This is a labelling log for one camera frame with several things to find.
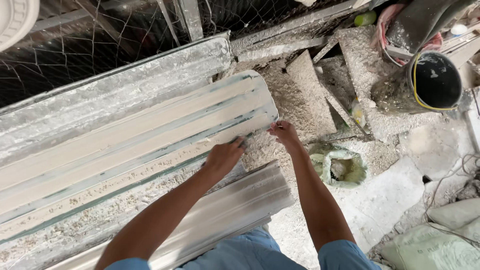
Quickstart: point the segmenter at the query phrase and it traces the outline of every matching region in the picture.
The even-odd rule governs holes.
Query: pink cloth
[[[383,49],[385,49],[386,44],[388,44],[387,39],[385,38],[385,32],[387,27],[390,25],[390,22],[395,19],[396,15],[405,7],[404,4],[393,4],[385,8],[377,21],[377,30],[373,36],[371,47],[375,47],[378,42]]]
[[[385,38],[385,32],[388,29],[390,23],[395,19],[397,14],[402,11],[405,7],[405,4],[393,4],[382,10],[382,13],[378,17],[377,21],[377,29],[375,31],[375,35],[373,36],[372,42],[370,43],[370,47],[375,47],[379,44],[382,49],[385,49],[386,45],[388,44],[387,39]],[[422,50],[440,50],[443,44],[443,38],[440,32],[434,35],[427,43],[423,45]],[[399,58],[394,58],[399,64],[404,65],[405,62]]]

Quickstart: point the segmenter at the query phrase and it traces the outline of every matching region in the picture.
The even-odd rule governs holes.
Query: cable
[[[430,204],[427,206],[427,208],[425,209],[425,212],[423,213],[423,217],[424,217],[424,219],[425,219],[425,222],[426,222],[430,227],[435,228],[435,229],[437,229],[437,230],[439,230],[439,231],[442,231],[442,232],[444,232],[444,233],[453,234],[453,235],[455,235],[455,236],[458,236],[458,237],[462,238],[463,240],[467,241],[467,242],[468,242],[470,245],[472,245],[473,247],[480,247],[480,242],[477,242],[477,241],[475,241],[475,240],[472,240],[472,239],[470,239],[470,238],[468,238],[468,237],[465,237],[465,236],[463,236],[463,235],[454,233],[454,232],[452,232],[452,231],[447,231],[447,230],[440,229],[440,228],[437,228],[437,227],[431,225],[431,224],[428,222],[429,216],[428,216],[428,214],[427,214],[427,211],[430,209],[430,207],[432,206],[433,202],[435,201],[435,195],[437,194],[438,187],[440,186],[440,184],[442,183],[442,181],[443,181],[444,179],[449,178],[449,177],[455,175],[456,172],[459,171],[460,169],[463,169],[463,171],[464,171],[466,174],[472,174],[471,172],[468,172],[468,171],[465,169],[465,163],[467,163],[468,161],[470,161],[470,159],[472,159],[472,158],[475,158],[475,166],[476,166],[477,168],[480,167],[480,166],[478,165],[478,162],[479,162],[479,160],[480,160],[480,155],[478,155],[478,154],[466,154],[466,155],[464,155],[463,158],[462,158],[462,166],[461,166],[460,168],[456,169],[456,170],[455,170],[454,172],[452,172],[450,175],[443,177],[443,178],[440,179],[440,181],[438,182],[438,185],[437,185],[437,187],[435,188],[435,190],[434,190],[434,192],[433,192],[432,200],[431,200]]]
[[[216,33],[216,24],[213,22],[212,20],[212,9],[210,8],[210,4],[208,3],[208,0],[205,0],[205,2],[207,2],[207,7],[208,7],[208,11],[210,12],[210,22],[213,24],[213,34],[215,35]]]

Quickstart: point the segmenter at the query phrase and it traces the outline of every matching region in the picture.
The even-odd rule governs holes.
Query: wire mesh
[[[0,107],[177,46],[156,0],[89,1],[95,7],[92,15],[76,0],[41,1],[39,20],[57,18],[61,23],[31,31],[0,52]],[[231,30],[235,39],[341,1],[318,0],[309,8],[295,0],[198,0],[198,4],[204,36]],[[164,4],[180,44],[187,44],[174,0]],[[78,11],[83,15],[68,20],[68,14]],[[102,28],[99,16],[115,28],[117,38]]]
[[[118,40],[87,14],[30,33],[14,47],[0,52],[0,107],[177,46],[155,0],[130,1],[130,5],[124,4],[124,0],[111,0],[110,6],[115,6],[112,2],[118,3],[116,8],[98,12],[97,6],[95,16],[107,18],[118,30]],[[62,16],[75,5],[72,0],[42,1],[39,17],[54,16],[56,6],[56,15],[64,19]],[[174,14],[173,5],[167,9]],[[175,19],[174,25],[180,25]],[[188,36],[181,29],[176,30],[180,43],[188,43]],[[134,54],[122,49],[120,43],[125,41]]]

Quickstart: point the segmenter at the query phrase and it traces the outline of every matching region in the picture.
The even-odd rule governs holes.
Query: concrete floor
[[[294,86],[284,77],[276,83],[279,80],[274,79],[275,76],[261,74],[272,92],[280,118],[295,123],[300,139],[307,144],[311,141],[309,114],[298,103],[292,104],[290,94],[296,90],[290,88]],[[246,169],[278,159],[296,200],[292,207],[272,216],[270,233],[289,258],[308,269],[319,269],[289,155],[267,133],[254,135],[250,144],[243,158]],[[390,144],[349,141],[336,145],[360,153],[369,165],[370,173],[364,185],[355,189],[328,188],[341,207],[357,244],[372,257],[378,254],[376,250],[382,242],[423,222],[425,204],[431,200],[438,181],[445,176],[449,177],[442,182],[435,205],[448,203],[451,195],[469,179],[463,170],[458,170],[462,157],[474,152],[466,123],[451,119],[399,134]],[[468,170],[473,166],[472,162],[467,163]],[[433,181],[424,184],[424,175]]]

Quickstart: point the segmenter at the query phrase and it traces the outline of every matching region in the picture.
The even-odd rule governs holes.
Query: plaster debris
[[[285,60],[276,61],[259,69],[258,73],[272,94],[279,118],[293,123],[303,142],[311,142],[317,138],[312,113],[297,85],[288,73],[284,73],[285,67]]]
[[[326,89],[318,81],[308,50],[287,67],[287,72],[307,100],[317,126],[317,135],[335,133],[335,123],[325,99]]]
[[[283,53],[292,53],[296,50],[325,45],[329,37],[307,39],[290,44],[275,45],[264,49],[250,50],[238,55],[238,61],[253,61],[265,57],[273,57]]]
[[[357,95],[343,55],[321,59],[316,66],[323,71],[321,74],[317,72],[318,79],[346,109],[351,109],[351,104]]]
[[[443,117],[440,113],[400,113],[387,116],[369,106],[372,85],[381,76],[386,76],[395,69],[393,64],[385,63],[379,53],[369,47],[374,31],[375,26],[361,26],[341,29],[336,33],[361,109],[373,136],[377,140],[390,141],[389,137],[392,135],[424,124],[441,122]]]

